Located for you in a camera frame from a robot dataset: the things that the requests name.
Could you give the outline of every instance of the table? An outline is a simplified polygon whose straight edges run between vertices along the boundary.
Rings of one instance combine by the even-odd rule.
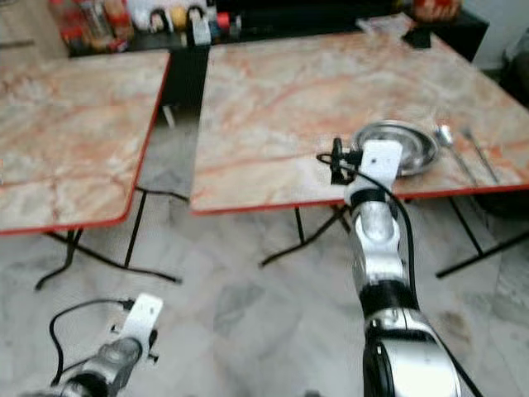
[[[355,33],[212,48],[193,212],[341,204],[343,187],[330,185],[316,153],[330,151],[334,137],[350,142],[383,119],[411,122],[427,134],[449,125],[478,182],[441,151],[429,172],[397,181],[401,198],[527,189],[529,113],[439,39],[414,50],[399,37]],[[498,183],[459,133],[464,127],[472,128]],[[341,218],[334,210],[332,222]],[[305,244],[302,231],[293,249]]]
[[[68,231],[74,250],[128,267],[79,245],[86,227],[123,222],[131,209],[169,55],[102,55],[21,65],[0,75],[0,235]],[[39,289],[46,276],[37,284]]]

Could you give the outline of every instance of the tiled floor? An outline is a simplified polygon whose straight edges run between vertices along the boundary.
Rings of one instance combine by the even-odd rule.
[[[142,186],[188,194],[197,116],[178,117],[176,130],[161,123],[153,134]],[[86,231],[82,243],[122,261],[137,196],[127,222]],[[485,246],[527,227],[495,220],[490,232],[459,202]],[[470,241],[446,200],[408,208],[423,311],[484,395],[529,396],[529,244],[439,281],[435,271],[474,254]],[[330,210],[302,215],[311,231]],[[139,366],[124,396],[299,397],[306,390],[361,396],[363,318],[347,236],[336,225],[304,251],[258,270],[267,254],[296,241],[291,211],[196,218],[174,198],[150,196],[132,263],[181,275],[183,285],[124,274],[77,254],[68,272],[35,293],[39,277],[64,259],[64,246],[43,236],[1,238],[0,394],[50,381],[56,355],[47,327],[54,313],[145,291],[165,303],[155,346],[160,360]],[[92,353],[120,318],[106,306],[64,318],[58,332],[66,363]]]

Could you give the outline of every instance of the metal plate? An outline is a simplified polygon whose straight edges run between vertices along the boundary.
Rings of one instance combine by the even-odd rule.
[[[406,122],[385,120],[369,124],[353,136],[352,149],[361,149],[368,140],[401,143],[403,158],[398,176],[417,175],[427,171],[439,155],[439,147],[433,138]]]

